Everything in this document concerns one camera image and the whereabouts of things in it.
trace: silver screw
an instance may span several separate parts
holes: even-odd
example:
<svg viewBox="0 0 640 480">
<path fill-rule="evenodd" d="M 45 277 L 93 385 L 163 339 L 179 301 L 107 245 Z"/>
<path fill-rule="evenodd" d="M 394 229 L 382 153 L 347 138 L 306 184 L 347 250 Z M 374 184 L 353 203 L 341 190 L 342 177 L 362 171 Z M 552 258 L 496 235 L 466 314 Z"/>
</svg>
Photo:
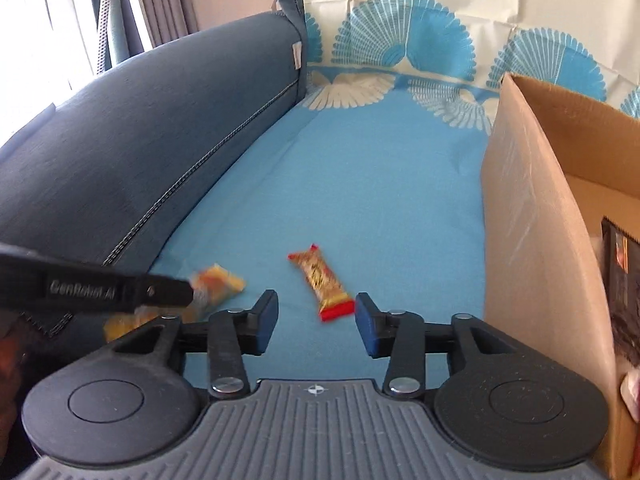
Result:
<svg viewBox="0 0 640 480">
<path fill-rule="evenodd" d="M 389 389 L 395 394 L 412 394 L 420 389 L 420 383 L 412 377 L 396 377 L 389 383 Z"/>
<path fill-rule="evenodd" d="M 244 388 L 244 383 L 237 377 L 220 377 L 211 383 L 211 389 L 219 394 L 236 394 Z"/>
</svg>

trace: inside of cardboard box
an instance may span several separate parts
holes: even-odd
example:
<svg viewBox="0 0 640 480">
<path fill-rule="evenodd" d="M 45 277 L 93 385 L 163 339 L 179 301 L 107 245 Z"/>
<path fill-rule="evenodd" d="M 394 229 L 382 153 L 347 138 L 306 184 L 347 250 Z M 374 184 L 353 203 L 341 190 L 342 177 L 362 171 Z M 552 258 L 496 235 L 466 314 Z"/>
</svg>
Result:
<svg viewBox="0 0 640 480">
<path fill-rule="evenodd" d="M 541 89 L 528 78 L 514 78 L 536 115 L 592 238 L 602 237 L 604 216 L 640 239 L 640 121 L 583 96 Z M 559 95 L 545 95 L 553 91 Z M 630 364 L 616 358 L 620 384 Z M 622 398 L 610 423 L 613 473 L 628 475 L 638 427 Z M 640 472 L 634 480 L 640 479 Z"/>
</svg>

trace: teal fabric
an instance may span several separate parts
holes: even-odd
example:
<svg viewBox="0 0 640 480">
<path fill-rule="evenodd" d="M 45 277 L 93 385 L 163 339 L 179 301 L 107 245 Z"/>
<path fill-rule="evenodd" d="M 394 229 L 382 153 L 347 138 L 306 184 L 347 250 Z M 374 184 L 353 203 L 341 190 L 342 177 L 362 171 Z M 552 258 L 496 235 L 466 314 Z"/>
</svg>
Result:
<svg viewBox="0 0 640 480">
<path fill-rule="evenodd" d="M 402 80 L 367 106 L 299 105 L 220 178 L 152 272 L 188 278 L 217 262 L 247 281 L 225 308 L 249 308 L 266 288 L 277 291 L 280 318 L 268 351 L 245 357 L 252 380 L 380 382 L 386 360 L 366 355 L 352 316 L 319 320 L 287 253 L 318 244 L 345 288 L 368 292 L 382 310 L 440 323 L 457 312 L 481 316 L 486 142 L 484 130 L 453 127 L 421 107 Z M 186 377 L 206 384 L 203 354 L 189 357 Z M 428 359 L 429 386 L 446 377 L 444 359 Z"/>
</svg>

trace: blue fan-shaped pattern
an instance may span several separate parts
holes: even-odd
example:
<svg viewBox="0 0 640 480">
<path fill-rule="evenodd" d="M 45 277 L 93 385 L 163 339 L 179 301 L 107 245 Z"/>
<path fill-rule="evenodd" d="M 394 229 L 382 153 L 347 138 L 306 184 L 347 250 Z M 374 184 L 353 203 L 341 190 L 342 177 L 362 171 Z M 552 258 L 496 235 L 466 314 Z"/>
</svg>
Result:
<svg viewBox="0 0 640 480">
<path fill-rule="evenodd" d="M 640 119 L 640 86 L 626 96 L 620 110 L 627 115 Z"/>
<path fill-rule="evenodd" d="M 367 0 L 342 22 L 332 62 L 393 67 L 473 81 L 476 53 L 466 27 L 435 0 Z"/>
<path fill-rule="evenodd" d="M 598 64 L 583 44 L 551 28 L 523 30 L 498 53 L 486 85 L 500 88 L 505 72 L 528 75 L 574 92 L 606 99 Z"/>
<path fill-rule="evenodd" d="M 408 90 L 423 108 L 449 126 L 491 133 L 491 123 L 473 94 L 460 86 L 428 79 L 409 79 Z"/>
<path fill-rule="evenodd" d="M 322 35 L 320 34 L 320 27 L 316 19 L 305 12 L 305 24 L 306 24 L 306 36 L 308 37 L 309 44 L 307 47 L 306 60 L 309 63 L 321 63 L 322 62 Z"/>
</svg>

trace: white circular crosshair logo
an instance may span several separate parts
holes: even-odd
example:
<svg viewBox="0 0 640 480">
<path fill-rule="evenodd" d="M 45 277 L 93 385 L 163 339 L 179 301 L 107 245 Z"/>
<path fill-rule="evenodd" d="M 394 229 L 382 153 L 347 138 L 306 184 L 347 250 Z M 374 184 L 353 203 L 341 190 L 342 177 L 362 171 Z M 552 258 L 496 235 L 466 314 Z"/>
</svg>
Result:
<svg viewBox="0 0 640 480">
<path fill-rule="evenodd" d="M 326 388 L 324 386 L 320 386 L 320 384 L 314 384 L 313 386 L 309 386 L 306 390 L 311 395 L 317 397 L 318 395 L 325 393 Z"/>
</svg>

